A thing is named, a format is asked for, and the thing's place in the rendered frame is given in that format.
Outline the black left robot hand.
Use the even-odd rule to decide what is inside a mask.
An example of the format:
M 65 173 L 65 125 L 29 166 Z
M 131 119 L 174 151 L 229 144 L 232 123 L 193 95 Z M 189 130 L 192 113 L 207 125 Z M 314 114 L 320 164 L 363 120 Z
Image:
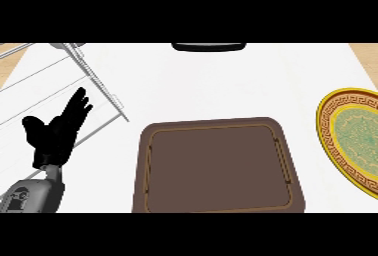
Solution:
M 80 128 L 93 108 L 85 96 L 85 89 L 80 87 L 68 101 L 62 114 L 49 124 L 35 116 L 22 118 L 26 142 L 34 147 L 32 167 L 56 165 L 62 167 L 68 162 Z

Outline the brown rectangular tray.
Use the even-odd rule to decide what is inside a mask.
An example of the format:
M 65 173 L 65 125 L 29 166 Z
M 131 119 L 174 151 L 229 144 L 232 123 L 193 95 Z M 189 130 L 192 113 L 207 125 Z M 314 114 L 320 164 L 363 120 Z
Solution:
M 301 213 L 304 208 L 283 131 L 272 118 L 145 128 L 134 213 Z

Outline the yellow patterned plate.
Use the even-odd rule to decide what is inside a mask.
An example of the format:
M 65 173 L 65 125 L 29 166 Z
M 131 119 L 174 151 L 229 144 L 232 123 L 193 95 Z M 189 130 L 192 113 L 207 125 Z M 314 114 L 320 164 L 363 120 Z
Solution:
M 342 88 L 316 110 L 319 141 L 338 171 L 378 199 L 378 92 Z

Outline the black rounded appliance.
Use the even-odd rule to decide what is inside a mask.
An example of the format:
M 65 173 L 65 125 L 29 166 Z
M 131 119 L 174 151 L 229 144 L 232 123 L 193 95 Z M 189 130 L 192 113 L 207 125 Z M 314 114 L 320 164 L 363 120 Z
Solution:
M 221 43 L 221 44 L 173 43 L 173 48 L 177 51 L 187 51 L 187 52 L 227 52 L 227 51 L 242 50 L 245 48 L 245 43 Z

